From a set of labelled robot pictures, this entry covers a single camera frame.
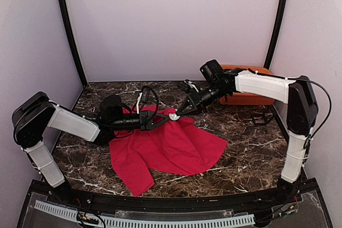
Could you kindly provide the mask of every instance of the small white part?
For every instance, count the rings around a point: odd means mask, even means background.
[[[96,123],[61,107],[55,106],[55,109],[47,125],[48,128],[55,128],[66,133],[71,133],[86,141],[94,141],[100,133],[100,129]]]
[[[287,148],[285,165],[281,177],[285,181],[293,183],[300,175],[303,160],[307,159],[307,157],[305,157],[306,150],[304,149],[307,137],[296,135],[291,131],[289,131],[289,136],[289,146]]]
[[[37,169],[43,174],[46,181],[52,187],[55,188],[65,181],[62,172],[42,141],[39,141],[33,147],[26,148],[26,152],[37,166]]]
[[[169,114],[169,118],[170,118],[172,121],[177,121],[177,120],[179,120],[180,116],[178,116],[176,113],[170,113],[170,114]]]
[[[191,88],[194,88],[196,92],[198,92],[198,88],[191,81],[184,81],[184,82],[188,84]]]
[[[282,78],[253,74],[248,70],[240,72],[235,78],[236,90],[241,93],[255,93],[279,100],[285,104],[289,100],[289,84]]]
[[[140,110],[139,110],[139,104],[140,104],[140,101],[141,101],[141,97],[143,96],[143,93],[141,92],[138,96],[138,99],[137,99],[137,105],[136,105],[136,108],[137,108],[137,114],[139,114]]]

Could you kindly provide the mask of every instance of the cable organizer strip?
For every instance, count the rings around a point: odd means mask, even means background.
[[[77,210],[63,208],[36,200],[35,209],[43,211],[45,213],[69,220],[71,222],[77,222],[76,215]],[[89,217],[98,218],[92,214],[88,214]],[[236,217],[227,217],[213,220],[203,221],[177,221],[177,222],[163,222],[163,221],[142,221],[142,220],[129,220],[120,219],[115,217],[101,216],[106,223],[106,227],[115,228],[231,228],[231,227],[243,227],[255,224],[254,215],[244,215]],[[94,224],[87,224],[93,227],[103,227],[101,221],[96,226]]]

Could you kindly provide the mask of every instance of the black cable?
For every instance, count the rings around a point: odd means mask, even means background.
[[[74,206],[74,205],[65,203],[63,200],[61,200],[61,199],[59,198],[59,196],[57,196],[57,195],[53,192],[53,190],[51,190],[50,192],[53,194],[53,196],[56,197],[57,200],[59,200],[59,201],[60,201],[61,203],[63,203],[64,205],[66,205],[66,206],[68,206],[68,207],[71,207],[71,208],[76,208],[78,211],[83,210],[85,214],[86,214],[86,213],[91,213],[91,214],[93,214],[94,216],[96,216],[98,219],[101,220],[101,222],[103,223],[103,228],[106,228],[106,223],[105,223],[105,221],[103,221],[103,219],[102,219],[99,215],[95,214],[93,211],[87,210],[87,209],[82,208],[82,207],[78,207],[78,206]]]
[[[154,117],[156,116],[156,114],[158,113],[158,110],[159,110],[159,98],[158,98],[157,93],[156,93],[151,87],[149,87],[148,85],[143,86],[142,89],[141,89],[141,91],[143,91],[145,88],[148,89],[148,90],[150,90],[150,91],[153,93],[154,98],[155,98],[157,104],[156,104],[156,110],[154,111],[154,113],[152,114],[152,116],[151,116],[150,118],[148,118],[148,119],[145,121],[145,124],[144,124],[144,125],[148,124],[151,120],[153,120]]]
[[[321,88],[324,93],[327,95],[328,97],[328,100],[329,100],[329,111],[327,113],[327,116],[325,117],[325,119],[323,120],[323,122],[320,124],[320,126],[315,130],[315,132],[311,135],[310,137],[310,140],[314,138],[315,134],[317,134],[317,132],[321,129],[321,127],[325,124],[325,122],[328,120],[329,116],[330,116],[330,113],[331,113],[331,109],[332,109],[332,102],[331,102],[331,98],[330,98],[330,95],[328,93],[328,91],[320,84],[318,84],[317,82],[315,81],[311,81],[311,80],[306,80],[306,79],[303,79],[303,78],[288,78],[288,80],[297,80],[297,81],[303,81],[303,82],[308,82],[308,83],[311,83],[311,84],[314,84],[314,85],[317,85],[319,88]]]
[[[253,74],[257,74],[257,75],[261,75],[261,76],[269,76],[269,77],[276,77],[276,78],[281,78],[281,79],[286,79],[285,77],[280,77],[280,76],[276,76],[276,75],[270,75],[270,74],[264,74],[264,73],[257,73],[251,69],[248,69],[248,71],[250,71]],[[287,80],[295,80],[295,81],[303,81],[303,82],[308,82],[314,85],[317,85],[319,88],[321,88],[324,93],[327,95],[328,100],[329,100],[329,111],[327,113],[327,116],[325,117],[325,119],[323,120],[323,122],[319,125],[319,127],[315,130],[315,132],[310,136],[309,140],[312,140],[314,138],[314,136],[316,135],[316,133],[321,129],[321,127],[326,123],[326,121],[328,120],[330,113],[331,113],[331,109],[332,109],[332,102],[331,102],[331,98],[330,95],[328,93],[328,91],[320,84],[318,84],[315,81],[312,80],[306,80],[304,78],[300,78],[300,77],[296,77],[296,78],[287,78]]]

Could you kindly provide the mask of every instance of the black frame edge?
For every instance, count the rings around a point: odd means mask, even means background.
[[[284,10],[285,10],[286,0],[279,0],[278,10],[276,15],[276,20],[274,22],[272,37],[269,43],[265,63],[263,65],[264,68],[269,69],[271,66],[272,58],[276,49],[280,28],[282,26]]]
[[[21,208],[21,211],[20,211],[19,219],[18,219],[18,222],[17,222],[17,228],[22,228],[22,226],[24,224],[24,219],[25,219],[25,216],[26,216],[27,206],[28,206],[28,203],[30,202],[30,199],[31,199],[31,193],[28,191],[26,193],[24,202],[22,204],[22,208]]]
[[[60,7],[60,13],[61,13],[62,19],[63,19],[65,33],[66,33],[66,36],[68,38],[69,47],[70,47],[71,54],[72,54],[74,62],[75,62],[77,73],[80,77],[80,80],[81,80],[83,87],[85,87],[88,84],[88,81],[87,81],[86,75],[85,75],[83,67],[82,67],[82,63],[81,63],[79,53],[77,51],[76,42],[75,42],[74,34],[72,31],[69,14],[68,14],[66,0],[58,0],[58,2],[59,2],[59,7]]]
[[[48,196],[48,200],[61,203],[56,200],[53,195],[49,195],[49,190],[51,187],[43,182],[39,182],[36,180],[32,180],[31,186],[28,189],[27,198],[30,198],[30,194],[32,192],[40,193]],[[161,213],[189,213],[189,212],[198,212],[198,211],[215,211],[215,210],[223,210],[223,209],[236,209],[235,207],[241,206],[242,209],[237,211],[236,213],[244,213],[248,212],[250,214],[259,214],[268,212],[271,207],[277,205],[277,203],[265,203],[264,206],[260,204],[255,204],[254,200],[258,199],[261,194],[268,194],[272,191],[276,190],[275,188],[262,190],[258,192],[250,192],[250,193],[241,193],[241,194],[230,194],[224,196],[212,196],[212,197],[204,197],[204,198],[135,198],[135,197],[127,197],[127,196],[116,196],[109,194],[100,194],[93,192],[86,192],[73,189],[73,192],[82,202],[83,207],[86,209],[90,209],[97,213],[114,213],[113,209],[117,210],[134,210],[134,211],[142,211],[142,212],[153,212],[154,205],[157,203],[161,203],[164,207]],[[328,213],[328,209],[325,205],[321,189],[315,178],[311,178],[308,180],[304,180],[300,185],[300,192],[306,193],[315,190],[320,199],[320,203],[322,205],[322,209],[324,212],[325,220],[329,228],[333,228],[332,222],[330,219],[330,215]],[[26,214],[28,200],[25,201],[22,207],[22,212],[18,221],[18,224],[22,223],[24,216]]]

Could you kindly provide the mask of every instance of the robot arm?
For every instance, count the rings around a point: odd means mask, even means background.
[[[140,98],[142,96],[148,98],[148,93],[144,91]],[[46,128],[54,128],[97,145],[104,145],[115,138],[115,131],[152,130],[169,120],[167,116],[152,111],[124,114],[123,106],[127,107],[120,97],[107,97],[100,103],[98,118],[90,120],[51,101],[45,93],[38,92],[14,111],[14,140],[53,188],[69,187],[44,144],[43,132]],[[159,122],[153,121],[154,116],[159,117]]]
[[[281,178],[294,183],[308,155],[308,142],[318,114],[318,105],[311,84],[295,79],[258,74],[252,70],[224,70],[216,60],[200,68],[210,86],[199,92],[192,91],[185,99],[172,120],[183,115],[198,114],[205,107],[233,92],[255,93],[288,104],[287,128],[289,147]]]

